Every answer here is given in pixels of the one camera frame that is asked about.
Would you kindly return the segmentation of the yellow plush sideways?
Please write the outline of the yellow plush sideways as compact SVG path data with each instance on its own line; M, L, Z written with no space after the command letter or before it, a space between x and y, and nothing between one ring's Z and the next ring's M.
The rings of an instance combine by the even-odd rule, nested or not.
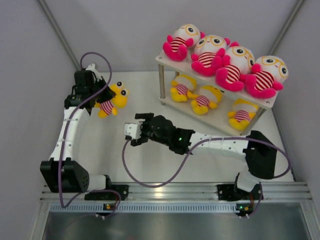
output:
M125 88L125 85L122 81L118 81L110 86L110 89L115 92L115 96L102 103L95 102L94 107L99 108L98 116L102 119L113 115L118 114L118 110L124 108L127 105L129 90Z

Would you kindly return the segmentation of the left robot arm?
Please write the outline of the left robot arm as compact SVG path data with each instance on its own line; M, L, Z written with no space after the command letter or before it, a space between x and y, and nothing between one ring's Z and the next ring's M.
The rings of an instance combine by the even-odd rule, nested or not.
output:
M63 121L55 148L40 172L52 193L95 191L102 200L113 194L110 179L103 174L90 174L79 160L82 134L96 102L110 100L115 93L93 67L74 73L75 84L64 100Z

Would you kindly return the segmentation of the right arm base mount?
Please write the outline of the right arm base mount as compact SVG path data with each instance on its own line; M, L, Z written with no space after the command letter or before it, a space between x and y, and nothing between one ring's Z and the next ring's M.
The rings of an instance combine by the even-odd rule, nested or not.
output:
M236 187L235 184L218 184L218 199L221 201L235 202L241 200L259 200L263 199L262 190L259 184L256 184L252 191L247 192Z

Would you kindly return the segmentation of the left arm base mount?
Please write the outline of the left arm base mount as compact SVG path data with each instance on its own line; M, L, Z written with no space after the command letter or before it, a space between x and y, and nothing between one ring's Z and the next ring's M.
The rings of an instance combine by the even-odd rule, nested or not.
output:
M124 201L129 195L129 185L113 184L105 190L94 190L84 197L86 201Z

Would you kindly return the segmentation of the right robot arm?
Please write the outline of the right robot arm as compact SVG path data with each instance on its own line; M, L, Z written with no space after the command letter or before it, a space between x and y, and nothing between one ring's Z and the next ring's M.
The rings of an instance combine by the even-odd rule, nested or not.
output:
M137 123L126 123L124 135L135 147L153 141L162 144L178 155L214 155L236 159L246 164L233 186L240 199L251 194L261 180L275 176L277 149L260 131L252 130L245 136L214 136L184 129L162 115L137 113Z

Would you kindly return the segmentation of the yellow plush front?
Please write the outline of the yellow plush front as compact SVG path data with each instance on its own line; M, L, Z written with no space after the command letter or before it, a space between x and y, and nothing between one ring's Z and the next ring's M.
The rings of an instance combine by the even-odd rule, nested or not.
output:
M197 88L197 80L185 74L179 74L171 81L170 97L176 103L187 102L188 99L195 99L194 94Z

